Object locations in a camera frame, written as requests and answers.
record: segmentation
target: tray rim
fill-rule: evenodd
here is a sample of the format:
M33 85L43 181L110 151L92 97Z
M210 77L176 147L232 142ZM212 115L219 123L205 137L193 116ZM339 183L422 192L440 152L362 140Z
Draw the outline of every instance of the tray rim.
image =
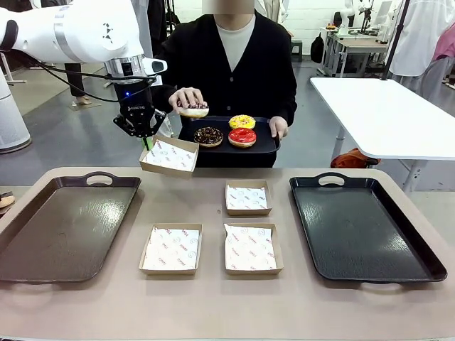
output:
M231 118L233 118L233 117L206 116L201 119L189 119L188 122L190 122L190 124L191 124L194 121L226 121L226 123L228 124L229 120ZM268 124L270 122L270 119L266 119L265 117L253 117L253 119L255 119L256 122L260 122L263 124ZM264 152L264 153L255 153L255 152L249 151L248 149L245 149L245 150L239 149L238 151L218 151L217 152L216 150L208 150L206 148L200 148L199 153L204 153L204 154L208 154L208 155L210 155L210 154L236 154L236 153L240 153L240 154L244 154L244 155L270 155L270 154L276 153L282 147L281 141L279 140L279 136L277 136L274 139L274 142L275 142L275 149L273 151L268 151L268 152Z
M445 265L443 265L443 263L441 262L439 257L434 253L433 249L428 245L427 241L424 239L422 234L418 231L418 229L415 228L415 225L409 220L409 218L407 218L406 214L402 211L401 207L392 199L392 197L390 195L389 195L390 199L395 202L395 204L396 204L397 208L400 210L400 212L409 220L409 223L412 225L412 228L420 236L420 238L426 244L428 249L433 253L434 257L437 259L439 264L442 266L442 268L444 269L444 276L442 278L433 278L433 279L410 279L410 280L409 279L405 279L405 280L400 279L400 280L397 280L397 279L390 279L389 278L387 280L386 279L384 279L384 280L381 280L381 279L372 280L372 279L369 279L369 278L347 278L347 277L339 278L339 277L327 276L326 274L324 274L320 270L319 266L316 264L316 259L315 259L315 255L314 255L314 249L311 246L310 238L309 238L309 235L308 235L308 232L307 232L307 221L306 221L306 218L305 218L303 212L301 212L301 210L299 210L299 208L298 208L298 201L297 201L297 198L296 198L296 189L297 188L304 188L304 187L294 186L294 183L298 179L322 179L322 178L325 178L325 177L338 177L338 178L342 178L342 179L349 178L349 179L356 179L356 180L364 180L365 182L368 181L368 180L372 180L372 181L375 181L376 183L378 183L381 186L381 188L389 195L388 191L386 191L385 187L382 185L380 180L375 179L375 178L364 178L364 177L352 178L352 177L349 177L349 176L344 175L342 173L328 172L328 173L319 174L319 175L314 176L314 177L297 176L297 177L293 177L293 178L289 179L289 184L290 184L291 191L292 191L292 197L294 198L295 209L299 213L302 229L304 231L305 238L306 238L306 243L307 243L308 249L310 251L311 260L313 261L313 266L314 266L316 272L321 277L323 277L324 279L329 280L329 281L354 282L354 283L373 283L373 284L438 283L438 282L442 282L445 279L447 279L448 272L447 272L447 268L445 267ZM307 187L307 188L338 188L338 187L342 188L342 186L339 186L339 185L320 185L318 187Z
M44 179L48 173L54 171L54 170L50 170L48 171L47 173L45 173L36 183L40 182L42 179ZM104 177L108 177L108 178L111 178L112 179L112 183L111 184L106 184L106 183L91 183L91 184L88 184L87 183L87 179L91 178L91 177L95 177L95 176L104 176ZM128 179L132 182L134 182L134 185L133 186L123 186L123 185L119 185L118 182L119 180L121 179ZM73 184L69 184L69 185L63 185L62 184L62 180L75 180L75 181L85 181L85 185L75 185L74 183ZM128 213L128 210L131 206L131 203L132 203L132 200L134 199L134 196L137 194L137 190L139 189L139 186L141 185L141 178L139 177L135 177L135 176L115 176L111 173L108 173L108 172L104 172L104 171L93 171L93 172L89 172L85 175L81 175L81 176L78 176L78 175L64 175L64 176L56 176L56 177L50 177L49 179L47 179L47 181L39 188L38 192L31 197L30 200L27 201L27 203L21 208L21 210L19 212L17 212L14 217L9 221L7 222L5 225L4 225L4 228L0 231L0 234L4 233L8 227L14 223L14 221L16 219L18 219L21 214L27 209L27 207L29 205L32 204L33 200L38 196L40 195L49 185L51 185L51 183L54 184L55 186L55 190L52 192L52 195L57 192L57 190L61 189L61 188L66 188L66 187L73 187L73 188L131 188L131 189L134 189L130 199L128 200L128 205L127 205L127 208L125 210L125 213L122 217L122 219L120 220L120 223L119 223L119 226L116 230L116 232L114 233L114 237L112 238L112 242L109 246L109 249L107 250L104 258L102 259L101 263L100 263L100 267L98 268L98 270L96 270L93 274L89 274L88 276L86 277L81 277L80 279L77 279L77 280L74 280L74 279L56 279L56 280L35 280L35 279L32 279L32 280L23 280L23 279L2 279L0 278L0 283L11 283L11 284L14 284L14 283L24 283L24 284L30 284L30 285L37 285L37 284L54 284L54 283L83 283L83 282L86 282L86 281L89 281L90 279L96 277L96 275L98 275L98 273L102 270L102 267L105 265L105 261L106 261L106 258L107 258L107 255L109 254L109 251L112 247L112 244L114 243L115 241L115 237L117 236L117 233L118 231L120 230L120 227L122 226L122 223L123 223L123 220L126 216L126 214ZM37 213L37 211L39 211L39 209L41 208L42 206L40 206L34 213L33 215L31 216L31 218L28 220L28 222L33 218L33 216Z

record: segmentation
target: yellow frosted donut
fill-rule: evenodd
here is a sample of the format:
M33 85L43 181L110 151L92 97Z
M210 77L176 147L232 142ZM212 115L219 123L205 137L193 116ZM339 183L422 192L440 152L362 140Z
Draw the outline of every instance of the yellow frosted donut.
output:
M231 129L248 128L253 129L256 126L256 121L251 116L237 115L229 120Z

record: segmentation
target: red icing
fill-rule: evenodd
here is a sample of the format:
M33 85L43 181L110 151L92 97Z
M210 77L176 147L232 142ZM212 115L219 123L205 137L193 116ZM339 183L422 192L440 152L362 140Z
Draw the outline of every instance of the red icing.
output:
M256 141L256 133L251 129L237 128L229 133L229 138L234 142L249 144L253 141Z

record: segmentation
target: hand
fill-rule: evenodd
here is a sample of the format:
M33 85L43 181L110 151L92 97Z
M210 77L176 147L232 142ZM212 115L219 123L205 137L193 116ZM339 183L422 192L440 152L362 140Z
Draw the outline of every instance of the hand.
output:
M187 109L190 105L195 106L197 104L204 104L204 99L202 93L199 89L193 87L183 87L180 90L174 92L172 96L169 97L169 104L177 111L178 103L181 103L181 106L184 109Z
M270 120L270 131L273 138L277 137L278 134L279 140L282 140L289 133L289 127L284 118L275 116Z

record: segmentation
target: person's left hand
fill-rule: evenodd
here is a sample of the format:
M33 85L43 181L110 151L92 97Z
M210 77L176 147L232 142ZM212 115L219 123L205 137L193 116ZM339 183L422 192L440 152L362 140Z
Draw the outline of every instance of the person's left hand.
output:
M289 127L287 122L281 116L272 117L270 120L270 131L272 132L272 137L275 138L279 136L279 140L282 140L289 133Z

